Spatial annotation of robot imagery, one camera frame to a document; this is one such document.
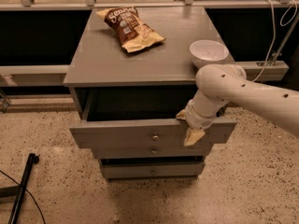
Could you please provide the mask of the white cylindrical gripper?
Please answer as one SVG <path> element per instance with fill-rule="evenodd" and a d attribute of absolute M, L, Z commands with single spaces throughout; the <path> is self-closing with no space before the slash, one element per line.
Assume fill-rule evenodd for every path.
<path fill-rule="evenodd" d="M 185 110 L 176 114 L 176 119 L 186 120 L 190 126 L 184 139 L 184 146 L 193 146 L 204 137 L 205 129 L 212 125 L 217 112 L 228 104 L 227 101 L 204 95 L 200 90 L 187 103 Z"/>

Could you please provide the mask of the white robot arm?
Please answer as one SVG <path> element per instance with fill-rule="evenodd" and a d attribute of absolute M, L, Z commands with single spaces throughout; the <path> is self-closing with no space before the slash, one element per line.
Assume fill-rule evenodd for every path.
<path fill-rule="evenodd" d="M 299 91 L 249 81 L 244 68 L 232 64 L 201 67 L 195 83 L 198 91 L 177 113 L 177 118 L 188 124 L 184 140 L 186 147 L 194 145 L 205 135 L 216 113 L 230 102 L 299 136 Z"/>

